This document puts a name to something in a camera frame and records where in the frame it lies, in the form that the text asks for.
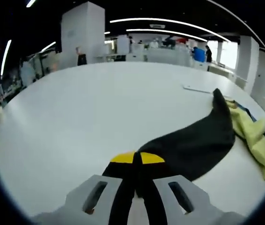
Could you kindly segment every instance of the desk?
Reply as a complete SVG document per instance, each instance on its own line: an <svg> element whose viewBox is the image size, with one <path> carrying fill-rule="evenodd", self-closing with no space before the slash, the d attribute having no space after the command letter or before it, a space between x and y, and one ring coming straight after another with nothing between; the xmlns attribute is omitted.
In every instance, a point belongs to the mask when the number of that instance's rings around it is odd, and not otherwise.
<svg viewBox="0 0 265 225"><path fill-rule="evenodd" d="M247 93L206 71L149 62L60 70L27 87L4 108L3 184L29 216L57 209L69 191L102 174L116 154L137 150L207 116L213 95L186 90L186 84L211 92L219 88L255 118L265 118ZM214 206L243 215L265 194L259 167L238 138L225 158L194 183Z"/></svg>

